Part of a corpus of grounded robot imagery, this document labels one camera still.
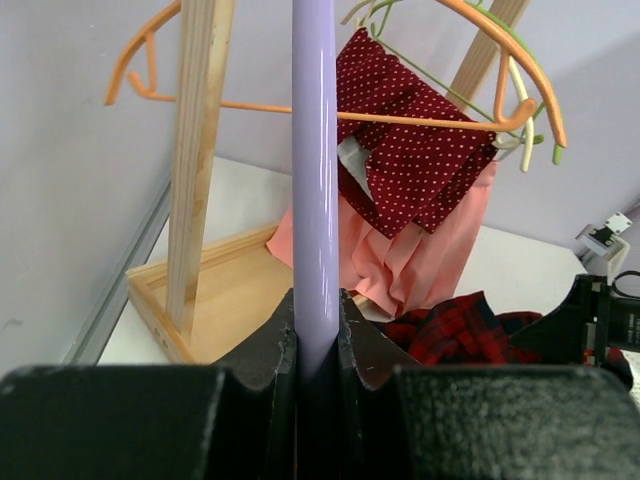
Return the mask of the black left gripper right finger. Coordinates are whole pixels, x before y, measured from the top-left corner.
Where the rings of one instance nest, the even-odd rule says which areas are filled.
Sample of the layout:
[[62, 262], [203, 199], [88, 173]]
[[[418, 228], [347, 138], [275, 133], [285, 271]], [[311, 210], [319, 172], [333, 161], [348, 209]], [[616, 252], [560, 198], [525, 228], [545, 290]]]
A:
[[588, 367], [426, 367], [348, 293], [338, 335], [344, 479], [635, 479], [639, 411]]

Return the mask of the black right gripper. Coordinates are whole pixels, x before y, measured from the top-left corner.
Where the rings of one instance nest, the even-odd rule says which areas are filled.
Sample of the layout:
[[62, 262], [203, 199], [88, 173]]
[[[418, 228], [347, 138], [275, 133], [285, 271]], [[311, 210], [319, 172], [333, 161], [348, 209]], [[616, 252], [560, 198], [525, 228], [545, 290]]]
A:
[[558, 307], [509, 341], [554, 363], [601, 365], [611, 347], [639, 351], [639, 299], [620, 294], [604, 276], [579, 274]]

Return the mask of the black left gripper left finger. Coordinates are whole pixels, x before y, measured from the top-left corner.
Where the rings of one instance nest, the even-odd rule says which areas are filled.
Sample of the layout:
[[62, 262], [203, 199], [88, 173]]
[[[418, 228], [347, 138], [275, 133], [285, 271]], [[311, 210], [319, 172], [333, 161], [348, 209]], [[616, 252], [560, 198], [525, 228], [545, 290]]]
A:
[[1, 475], [290, 479], [296, 354], [286, 294], [208, 365], [15, 370], [1, 382]]

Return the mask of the purple plastic hanger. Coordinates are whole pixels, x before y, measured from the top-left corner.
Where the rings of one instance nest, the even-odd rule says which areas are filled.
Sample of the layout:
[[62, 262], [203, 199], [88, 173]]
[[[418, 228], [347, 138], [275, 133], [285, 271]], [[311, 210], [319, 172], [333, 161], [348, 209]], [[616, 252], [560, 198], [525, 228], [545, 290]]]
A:
[[292, 5], [294, 323], [304, 380], [322, 369], [339, 331], [334, 4]]

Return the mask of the red plaid skirt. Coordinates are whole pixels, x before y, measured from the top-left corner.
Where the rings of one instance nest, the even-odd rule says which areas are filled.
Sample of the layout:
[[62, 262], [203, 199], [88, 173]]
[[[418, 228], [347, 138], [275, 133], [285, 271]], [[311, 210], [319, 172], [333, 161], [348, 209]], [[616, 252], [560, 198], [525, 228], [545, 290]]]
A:
[[539, 320], [541, 314], [496, 314], [482, 291], [445, 300], [431, 309], [406, 312], [376, 328], [419, 363], [548, 364], [545, 356], [510, 345], [509, 336]]

